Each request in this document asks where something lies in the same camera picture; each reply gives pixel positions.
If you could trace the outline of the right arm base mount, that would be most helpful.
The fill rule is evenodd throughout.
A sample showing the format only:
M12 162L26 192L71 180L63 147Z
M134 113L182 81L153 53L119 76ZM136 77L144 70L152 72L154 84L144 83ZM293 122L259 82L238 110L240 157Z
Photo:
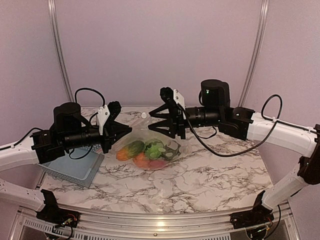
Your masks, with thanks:
M230 214L230 223L234 229L252 227L274 220L272 210L262 205L262 198L265 192L263 190L257 195L252 209Z

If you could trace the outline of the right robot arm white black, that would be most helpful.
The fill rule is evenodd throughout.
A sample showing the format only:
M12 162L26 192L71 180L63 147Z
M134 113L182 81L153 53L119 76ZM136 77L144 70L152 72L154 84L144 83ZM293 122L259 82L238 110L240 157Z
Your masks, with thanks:
M220 133L239 140L270 143L300 154L294 169L272 188L261 192L248 212L247 219L258 224L278 204L301 189L320 182L320 127L305 127L268 117L253 109L230 106L229 84L218 79L201 82L199 107L186 107L184 97L176 89L163 87L163 105L152 110L158 122L150 124L152 131L168 137L186 137L186 129L216 127Z

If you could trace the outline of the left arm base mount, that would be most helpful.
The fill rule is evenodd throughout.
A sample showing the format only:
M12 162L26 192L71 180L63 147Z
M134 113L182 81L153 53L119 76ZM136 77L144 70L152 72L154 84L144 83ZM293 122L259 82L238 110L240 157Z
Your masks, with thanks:
M40 191L44 196L44 207L36 212L36 218L58 225L76 228L79 222L80 213L73 210L60 208L56 197L52 191L42 189Z

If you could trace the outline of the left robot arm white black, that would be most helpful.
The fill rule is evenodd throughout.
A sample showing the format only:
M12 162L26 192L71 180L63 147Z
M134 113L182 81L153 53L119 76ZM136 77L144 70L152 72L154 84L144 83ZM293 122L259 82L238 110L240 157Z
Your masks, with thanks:
M116 121L121 108L118 101L99 107L96 124L92 125L82 116L78 103L55 107L50 129L28 133L22 140L0 148L0 170L48 163L81 147L100 145L103 153L108 153L114 143L132 131L128 125Z

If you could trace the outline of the clear zip top bag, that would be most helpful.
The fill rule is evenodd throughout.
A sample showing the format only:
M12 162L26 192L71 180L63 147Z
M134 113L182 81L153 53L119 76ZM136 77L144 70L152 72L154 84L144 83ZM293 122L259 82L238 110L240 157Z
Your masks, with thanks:
M142 170L155 171L177 164L192 152L186 140L149 130L150 123L150 115L141 113L130 125L132 131L112 146L111 153L118 161L132 161Z

